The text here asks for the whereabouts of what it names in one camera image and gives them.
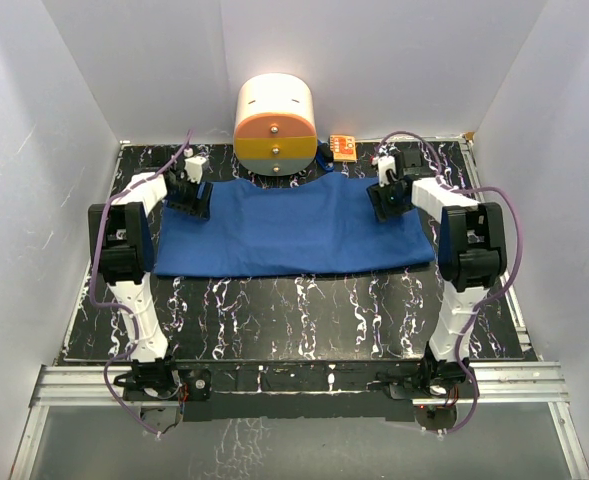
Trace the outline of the blue surgical cloth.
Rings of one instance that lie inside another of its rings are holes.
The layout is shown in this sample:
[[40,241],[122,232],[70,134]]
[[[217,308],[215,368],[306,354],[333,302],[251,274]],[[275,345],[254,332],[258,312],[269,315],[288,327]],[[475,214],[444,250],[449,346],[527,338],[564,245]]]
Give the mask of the blue surgical cloth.
[[416,210],[377,221],[366,192],[374,182],[340,173],[294,188],[216,182],[207,220],[164,207],[154,272],[208,278],[353,274],[433,261]]

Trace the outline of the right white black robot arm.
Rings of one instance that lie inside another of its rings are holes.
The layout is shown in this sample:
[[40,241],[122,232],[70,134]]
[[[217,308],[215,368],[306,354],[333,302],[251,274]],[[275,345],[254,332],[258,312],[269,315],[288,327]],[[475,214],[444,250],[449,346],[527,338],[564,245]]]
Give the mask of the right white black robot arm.
[[376,218],[418,208],[439,223],[437,264],[444,282],[437,325],[412,387],[440,397],[471,375],[469,341],[479,304],[507,266],[501,206],[434,177],[400,176],[389,167],[367,189]]

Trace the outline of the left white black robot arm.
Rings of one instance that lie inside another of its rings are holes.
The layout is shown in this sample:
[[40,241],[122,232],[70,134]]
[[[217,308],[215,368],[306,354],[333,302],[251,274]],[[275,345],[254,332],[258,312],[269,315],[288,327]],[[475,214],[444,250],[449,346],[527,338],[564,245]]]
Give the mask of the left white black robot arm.
[[155,250],[148,222],[160,203],[198,220],[210,217],[213,184],[172,169],[134,175],[126,187],[105,204],[88,209],[92,273],[90,290],[102,279],[114,296],[96,302],[117,310],[128,335],[131,370],[113,384],[127,392],[171,399],[181,386],[181,376],[168,353],[151,292]]

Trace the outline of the small orange spiral notebook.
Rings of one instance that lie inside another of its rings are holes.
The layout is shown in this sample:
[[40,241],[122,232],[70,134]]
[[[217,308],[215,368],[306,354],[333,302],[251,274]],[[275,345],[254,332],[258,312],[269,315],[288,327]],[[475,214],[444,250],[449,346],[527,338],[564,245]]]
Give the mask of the small orange spiral notebook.
[[329,136],[328,144],[334,162],[353,163],[357,161],[356,140],[353,136],[332,134]]

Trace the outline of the blue black clip tool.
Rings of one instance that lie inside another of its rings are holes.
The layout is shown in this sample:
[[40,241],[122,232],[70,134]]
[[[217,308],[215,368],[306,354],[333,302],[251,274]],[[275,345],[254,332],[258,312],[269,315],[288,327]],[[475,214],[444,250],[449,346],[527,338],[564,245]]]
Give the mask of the blue black clip tool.
[[315,161],[325,172],[334,171],[334,156],[328,143],[319,142],[317,145]]

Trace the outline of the round three-drawer storage box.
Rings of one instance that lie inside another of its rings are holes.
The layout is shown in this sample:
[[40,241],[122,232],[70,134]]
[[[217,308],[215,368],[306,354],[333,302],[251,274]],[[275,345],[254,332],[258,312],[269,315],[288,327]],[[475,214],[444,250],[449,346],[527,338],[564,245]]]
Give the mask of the round three-drawer storage box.
[[312,93],[303,80],[266,73],[242,85],[233,147],[245,169],[270,177],[296,174],[312,163],[317,140]]

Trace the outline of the aluminium frame rail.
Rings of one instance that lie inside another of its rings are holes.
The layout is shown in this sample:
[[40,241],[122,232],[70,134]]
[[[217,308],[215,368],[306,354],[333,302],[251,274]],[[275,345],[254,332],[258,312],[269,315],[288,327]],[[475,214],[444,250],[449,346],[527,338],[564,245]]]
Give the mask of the aluminium frame rail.
[[481,396],[221,392],[119,411],[97,367],[46,367],[14,479],[588,479],[557,363],[480,362]]

